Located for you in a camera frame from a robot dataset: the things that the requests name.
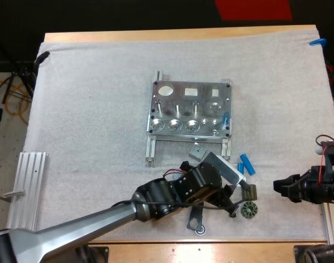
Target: gray cloth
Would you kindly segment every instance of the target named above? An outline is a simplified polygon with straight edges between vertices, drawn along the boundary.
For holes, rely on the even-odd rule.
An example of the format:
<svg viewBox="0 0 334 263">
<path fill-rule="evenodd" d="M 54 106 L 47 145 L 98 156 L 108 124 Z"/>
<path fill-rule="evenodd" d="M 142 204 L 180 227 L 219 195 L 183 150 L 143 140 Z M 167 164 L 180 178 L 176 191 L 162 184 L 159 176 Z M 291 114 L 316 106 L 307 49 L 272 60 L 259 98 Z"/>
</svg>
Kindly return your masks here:
<svg viewBox="0 0 334 263">
<path fill-rule="evenodd" d="M 325 239 L 321 207 L 294 204 L 273 180 L 318 165 L 314 139 L 334 136 L 334 108 L 317 30 L 204 41 L 43 43 L 25 151 L 49 153 L 38 228 L 129 199 L 135 189 L 189 160 L 192 143 L 158 141 L 145 167 L 154 70 L 164 80 L 233 81 L 232 158 L 246 153 L 256 174 L 258 214 L 204 211 L 206 239 Z M 216 153 L 220 145 L 203 144 Z M 240 190 L 234 195 L 240 198 Z M 132 222 L 102 239 L 194 239 L 189 209 Z"/>
</svg>

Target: hole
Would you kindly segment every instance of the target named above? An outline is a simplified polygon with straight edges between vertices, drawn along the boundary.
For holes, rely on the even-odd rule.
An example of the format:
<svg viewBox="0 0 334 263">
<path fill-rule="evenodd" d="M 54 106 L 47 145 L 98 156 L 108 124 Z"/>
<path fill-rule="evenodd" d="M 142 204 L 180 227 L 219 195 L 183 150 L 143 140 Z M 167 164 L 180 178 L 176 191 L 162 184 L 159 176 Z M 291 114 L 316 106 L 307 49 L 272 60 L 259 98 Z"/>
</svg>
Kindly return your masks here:
<svg viewBox="0 0 334 263">
<path fill-rule="evenodd" d="M 173 93 L 173 89 L 170 86 L 162 86 L 158 93 L 162 96 L 169 96 Z"/>
<path fill-rule="evenodd" d="M 220 95 L 220 91 L 218 89 L 212 90 L 212 97 L 218 97 Z"/>
<path fill-rule="evenodd" d="M 186 88 L 185 89 L 185 96 L 197 96 L 198 89 Z"/>
</svg>

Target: metal pin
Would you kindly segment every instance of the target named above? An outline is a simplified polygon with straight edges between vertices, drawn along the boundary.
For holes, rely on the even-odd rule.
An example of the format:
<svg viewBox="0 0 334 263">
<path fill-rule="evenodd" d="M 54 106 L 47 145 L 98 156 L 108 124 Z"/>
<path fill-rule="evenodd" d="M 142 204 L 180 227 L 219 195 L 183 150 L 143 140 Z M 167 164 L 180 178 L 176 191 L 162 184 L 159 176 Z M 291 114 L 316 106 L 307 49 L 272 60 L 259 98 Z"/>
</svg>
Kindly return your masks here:
<svg viewBox="0 0 334 263">
<path fill-rule="evenodd" d="M 198 102 L 193 102 L 193 111 L 194 111 L 194 113 L 199 112 L 199 103 Z"/>
<path fill-rule="evenodd" d="M 158 110 L 159 112 L 162 112 L 161 101 L 160 101 L 160 100 L 157 100 L 157 101 L 155 101 L 155 104 L 156 104 L 157 110 Z"/>
</svg>

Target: black tripod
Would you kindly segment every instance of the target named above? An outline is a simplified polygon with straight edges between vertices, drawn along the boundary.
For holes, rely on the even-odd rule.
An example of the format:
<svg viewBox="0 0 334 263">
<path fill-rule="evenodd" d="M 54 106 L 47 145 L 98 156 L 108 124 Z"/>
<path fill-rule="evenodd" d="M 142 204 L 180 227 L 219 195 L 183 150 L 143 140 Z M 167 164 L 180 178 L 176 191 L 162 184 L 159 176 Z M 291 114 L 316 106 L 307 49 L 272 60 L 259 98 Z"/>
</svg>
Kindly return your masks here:
<svg viewBox="0 0 334 263">
<path fill-rule="evenodd" d="M 1 44 L 0 44 L 0 51 L 5 56 L 5 58 L 9 60 L 9 62 L 11 63 L 13 67 L 11 76 L 6 78 L 0 84 L 0 88 L 1 88 L 3 85 L 5 85 L 8 82 L 8 86 L 5 91 L 5 94 L 2 100 L 2 104 L 5 104 L 5 101 L 8 95 L 12 95 L 12 96 L 15 96 L 23 100 L 31 101 L 33 98 L 34 88 L 36 86 L 36 78 L 37 78 L 39 64 L 42 63 L 43 60 L 49 56 L 50 53 L 44 52 L 42 55 L 40 55 L 33 64 L 33 72 L 30 72 L 26 66 L 18 65 Z M 27 90 L 28 96 L 24 96 L 24 94 L 22 93 L 18 93 L 16 91 L 11 90 L 15 77 L 21 78 L 22 83 L 24 84 Z"/>
</svg>

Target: aluminum plate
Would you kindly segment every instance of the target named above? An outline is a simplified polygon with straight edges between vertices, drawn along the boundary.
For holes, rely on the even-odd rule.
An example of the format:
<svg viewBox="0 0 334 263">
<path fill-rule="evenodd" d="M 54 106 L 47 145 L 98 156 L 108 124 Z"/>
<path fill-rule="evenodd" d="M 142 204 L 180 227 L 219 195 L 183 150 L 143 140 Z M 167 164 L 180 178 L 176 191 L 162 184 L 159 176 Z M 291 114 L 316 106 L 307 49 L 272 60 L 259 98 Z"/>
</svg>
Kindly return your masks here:
<svg viewBox="0 0 334 263">
<path fill-rule="evenodd" d="M 232 82 L 155 81 L 148 133 L 157 140 L 218 142 L 231 136 Z"/>
</svg>

